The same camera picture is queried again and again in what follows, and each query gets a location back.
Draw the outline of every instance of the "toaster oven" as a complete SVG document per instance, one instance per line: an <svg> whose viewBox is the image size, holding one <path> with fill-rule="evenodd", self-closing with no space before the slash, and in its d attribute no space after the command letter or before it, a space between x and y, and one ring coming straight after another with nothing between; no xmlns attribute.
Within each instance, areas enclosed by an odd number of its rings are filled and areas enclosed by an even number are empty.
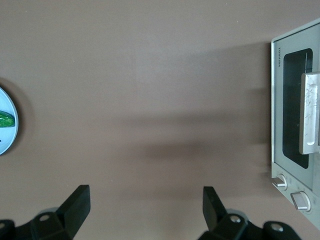
<svg viewBox="0 0 320 240"><path fill-rule="evenodd" d="M320 230L320 18L271 42L272 183Z"/></svg>

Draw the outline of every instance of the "oven handle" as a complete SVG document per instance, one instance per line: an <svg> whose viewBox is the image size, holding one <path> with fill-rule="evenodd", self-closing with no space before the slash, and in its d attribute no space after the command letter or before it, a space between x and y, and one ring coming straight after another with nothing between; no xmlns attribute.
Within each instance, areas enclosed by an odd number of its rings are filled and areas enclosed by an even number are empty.
<svg viewBox="0 0 320 240"><path fill-rule="evenodd" d="M300 133L301 154L319 153L320 72L301 75Z"/></svg>

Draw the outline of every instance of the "black plastic mount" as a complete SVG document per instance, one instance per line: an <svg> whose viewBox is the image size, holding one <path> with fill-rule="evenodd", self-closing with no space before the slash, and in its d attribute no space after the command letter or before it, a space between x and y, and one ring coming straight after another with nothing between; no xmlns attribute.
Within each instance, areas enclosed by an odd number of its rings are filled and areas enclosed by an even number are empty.
<svg viewBox="0 0 320 240"><path fill-rule="evenodd" d="M203 188L202 210L209 231L199 240L301 240L283 222L267 221L260 228L242 215L228 213L212 186Z"/></svg>
<svg viewBox="0 0 320 240"><path fill-rule="evenodd" d="M90 212L89 185L80 185L55 211L37 215L15 227L0 220L0 240L72 240Z"/></svg>

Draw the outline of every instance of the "green object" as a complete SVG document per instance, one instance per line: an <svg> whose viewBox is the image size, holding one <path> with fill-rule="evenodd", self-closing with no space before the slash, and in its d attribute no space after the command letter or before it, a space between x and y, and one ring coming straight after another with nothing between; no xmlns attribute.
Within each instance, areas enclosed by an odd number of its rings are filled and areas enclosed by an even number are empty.
<svg viewBox="0 0 320 240"><path fill-rule="evenodd" d="M14 127L15 123L15 118L11 114L0 111L0 128Z"/></svg>

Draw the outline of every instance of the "screw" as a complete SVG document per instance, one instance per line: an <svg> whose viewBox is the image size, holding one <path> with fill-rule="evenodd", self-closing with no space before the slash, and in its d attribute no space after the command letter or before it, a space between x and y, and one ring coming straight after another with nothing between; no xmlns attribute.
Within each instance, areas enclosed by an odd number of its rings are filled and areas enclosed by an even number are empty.
<svg viewBox="0 0 320 240"><path fill-rule="evenodd" d="M271 228L277 232L283 232L284 231L284 228L280 225L280 224L277 224L277 223L272 223L271 224Z"/></svg>
<svg viewBox="0 0 320 240"><path fill-rule="evenodd" d="M230 220L234 223L240 223L241 222L241 219L240 217L236 216L236 215L232 215L230 216Z"/></svg>
<svg viewBox="0 0 320 240"><path fill-rule="evenodd" d="M39 221L40 221L40 222L43 222L43 221L48 220L49 218L50 218L50 216L49 216L48 214L46 214L46 215L41 216L41 217L39 218Z"/></svg>

